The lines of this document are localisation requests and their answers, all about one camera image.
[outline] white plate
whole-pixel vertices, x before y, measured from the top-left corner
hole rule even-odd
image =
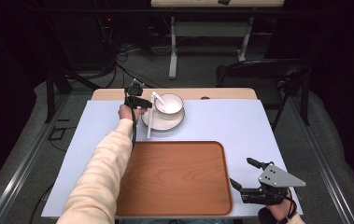
[[[177,116],[174,119],[163,119],[162,117],[160,117],[159,115],[159,111],[156,110],[155,107],[152,107],[153,110],[153,117],[152,117],[152,123],[151,123],[151,129],[153,131],[157,131],[157,132],[167,132],[170,131],[174,128],[176,128],[176,126],[178,126],[178,124],[180,124],[180,122],[182,122],[183,118],[185,118],[185,109],[182,108],[182,111],[180,113],[177,114]],[[141,116],[142,121],[144,121],[144,123],[148,126],[149,124],[149,112],[143,114]]]

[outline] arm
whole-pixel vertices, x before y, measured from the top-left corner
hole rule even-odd
[[[278,223],[283,221],[285,217],[290,212],[290,201],[284,200],[281,204],[276,205],[266,205],[266,208],[270,210],[273,217],[277,220]],[[295,215],[287,222],[288,224],[304,224],[299,214]]]
[[[145,110],[136,110],[138,119]],[[97,146],[64,205],[58,223],[114,223],[120,181],[132,150],[132,113],[120,106],[120,123]]]

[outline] gray floor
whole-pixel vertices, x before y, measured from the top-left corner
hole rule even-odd
[[[268,40],[269,36],[254,35],[249,42],[247,58],[262,58]],[[130,51],[128,57],[125,54],[119,57],[119,64],[136,73],[132,75],[153,80],[155,83],[140,77],[154,87],[215,87],[216,67],[223,63],[237,62],[236,48],[239,41],[194,38],[182,40],[179,45],[175,80],[168,78],[169,52],[160,53],[166,52],[165,49],[156,49],[157,53],[139,49]],[[110,88],[121,88],[123,77],[124,86],[128,85],[131,78],[124,75],[118,70]],[[104,87],[112,76],[113,74],[109,74],[91,81]],[[10,199],[10,206],[2,207],[4,213],[0,217],[0,223],[29,223],[36,202],[54,182],[63,162],[64,151],[74,134],[74,127],[78,125],[84,106],[92,94],[91,90],[78,82],[71,81],[71,84],[74,91],[70,96],[63,98],[57,95],[58,102],[64,100],[64,103],[60,103],[60,113],[51,124],[44,123],[47,115],[45,83],[35,89],[35,109],[0,172],[0,199],[5,195],[5,189],[13,176],[16,177],[16,171],[21,169],[26,156],[36,147],[38,153],[26,178],[22,179],[23,185],[19,193]],[[337,131],[314,93],[311,93],[309,99],[309,128],[303,125],[296,114],[296,100],[298,99],[288,102],[275,137],[289,171],[307,182],[305,188],[298,189],[302,197],[300,203],[304,210],[303,219],[306,223],[354,223],[354,173],[344,162],[343,147]],[[69,128],[62,140],[48,141],[47,135],[40,138],[42,133],[52,130],[53,126]],[[316,154],[313,148],[319,149],[321,154]],[[320,156],[326,161],[325,168],[329,168],[325,173],[321,172],[324,164],[319,160]],[[41,202],[37,207],[33,223],[55,223],[55,220],[40,217],[44,204],[45,202]],[[244,223],[259,221],[253,217],[244,219]]]

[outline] beige sleeve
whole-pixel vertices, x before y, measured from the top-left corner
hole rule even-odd
[[[299,214],[296,214],[290,219],[288,224],[304,224],[304,222],[302,221],[302,218],[299,216]]]
[[[132,150],[133,122],[121,119],[97,146],[57,223],[115,223],[120,180]]]

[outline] brown tray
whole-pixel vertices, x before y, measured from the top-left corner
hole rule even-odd
[[[121,180],[117,216],[225,216],[232,210],[218,142],[136,142]]]

